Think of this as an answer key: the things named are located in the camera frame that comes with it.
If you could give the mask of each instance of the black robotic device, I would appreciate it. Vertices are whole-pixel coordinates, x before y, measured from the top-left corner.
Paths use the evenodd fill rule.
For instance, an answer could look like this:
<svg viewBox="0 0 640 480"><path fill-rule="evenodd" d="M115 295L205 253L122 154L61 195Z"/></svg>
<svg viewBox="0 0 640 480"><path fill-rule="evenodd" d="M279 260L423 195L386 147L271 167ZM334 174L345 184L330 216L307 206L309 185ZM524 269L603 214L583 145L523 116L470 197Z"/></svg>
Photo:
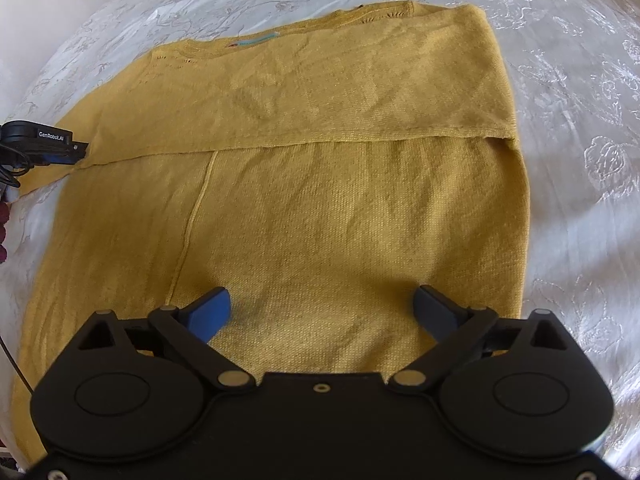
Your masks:
<svg viewBox="0 0 640 480"><path fill-rule="evenodd" d="M422 286L438 344L388 383L259 385L206 343L229 313L216 288L146 319L93 314L34 391L48 455L25 480L622 480L590 451L611 395L550 311L502 319Z"/></svg>
<svg viewBox="0 0 640 480"><path fill-rule="evenodd" d="M86 155L86 142L45 124L10 121L0 126L0 184L20 187L16 179L34 166L75 164Z"/></svg>

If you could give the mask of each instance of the bed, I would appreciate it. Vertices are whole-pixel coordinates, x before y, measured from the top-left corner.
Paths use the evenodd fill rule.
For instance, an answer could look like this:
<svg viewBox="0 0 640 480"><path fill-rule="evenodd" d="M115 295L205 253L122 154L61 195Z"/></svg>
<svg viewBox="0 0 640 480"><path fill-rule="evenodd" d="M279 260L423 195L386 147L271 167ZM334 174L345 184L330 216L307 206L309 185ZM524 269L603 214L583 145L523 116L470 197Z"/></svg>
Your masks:
<svg viewBox="0 0 640 480"><path fill-rule="evenodd" d="M11 118L56 123L159 44L249 34L375 1L113 0L60 47ZM523 316L550 308L595 363L616 399L599 451L634 478L640 474L640 0L418 1L476 4L495 30L530 179ZM135 109L132 103L121 113ZM7 224L0 330L12 352L62 186L18 200ZM8 416L13 380L1 359L0 439L24 463Z"/></svg>

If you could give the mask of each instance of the black cable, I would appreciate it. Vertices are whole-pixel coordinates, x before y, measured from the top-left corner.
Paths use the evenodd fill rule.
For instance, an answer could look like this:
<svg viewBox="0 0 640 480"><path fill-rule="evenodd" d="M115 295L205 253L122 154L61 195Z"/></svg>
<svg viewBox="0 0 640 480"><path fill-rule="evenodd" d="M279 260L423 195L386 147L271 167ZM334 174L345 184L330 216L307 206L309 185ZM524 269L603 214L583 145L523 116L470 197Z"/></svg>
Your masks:
<svg viewBox="0 0 640 480"><path fill-rule="evenodd" d="M20 367L18 366L18 363L15 362L14 358L12 357L11 353L9 352L9 349L4 344L4 340L2 340L2 336L1 335L0 335L0 346L2 346L2 350L4 350L4 353L6 354L7 359L9 359L9 361L11 362L11 366L14 367L15 373L17 373L20 376L20 378L22 379L22 382L27 387L27 390L29 391L29 393L31 395L33 395L33 388L31 387L31 385L29 384L29 381L27 381L27 378L24 376L24 374L20 370Z"/></svg>
<svg viewBox="0 0 640 480"><path fill-rule="evenodd" d="M16 150L13 146L8 146L3 142L0 142L0 151L7 150L8 152L15 153L18 156L18 162L21 166L19 170L9 170L0 166L0 184L6 184L11 187L20 187L20 182L18 182L17 176L23 176L29 170L34 168L34 164L32 163L29 155L21 152L20 150Z"/></svg>

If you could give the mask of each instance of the logo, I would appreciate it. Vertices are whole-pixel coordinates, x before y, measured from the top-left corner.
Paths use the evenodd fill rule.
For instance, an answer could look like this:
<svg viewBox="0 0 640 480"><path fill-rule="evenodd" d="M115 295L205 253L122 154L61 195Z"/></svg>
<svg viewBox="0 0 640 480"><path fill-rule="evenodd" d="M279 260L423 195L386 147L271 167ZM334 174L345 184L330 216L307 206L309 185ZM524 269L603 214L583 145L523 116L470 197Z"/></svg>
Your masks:
<svg viewBox="0 0 640 480"><path fill-rule="evenodd" d="M65 140L65 137L63 137L62 135L46 134L44 132L38 132L38 136L44 137L45 139Z"/></svg>

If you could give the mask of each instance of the yellow knit fabric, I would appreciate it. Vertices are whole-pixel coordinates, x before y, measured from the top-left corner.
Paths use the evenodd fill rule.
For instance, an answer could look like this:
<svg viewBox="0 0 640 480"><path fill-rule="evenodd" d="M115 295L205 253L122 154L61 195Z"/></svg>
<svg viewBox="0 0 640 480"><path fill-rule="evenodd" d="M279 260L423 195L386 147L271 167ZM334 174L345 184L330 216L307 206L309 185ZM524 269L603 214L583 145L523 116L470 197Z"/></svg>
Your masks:
<svg viewBox="0 0 640 480"><path fill-rule="evenodd" d="M153 49L60 121L91 146L22 179L71 174L24 318L32 384L92 311L219 285L210 344L258 377L398 370L432 344L419 283L518 315L528 189L484 13L388 2L247 38L270 32ZM16 384L36 460L28 400Z"/></svg>

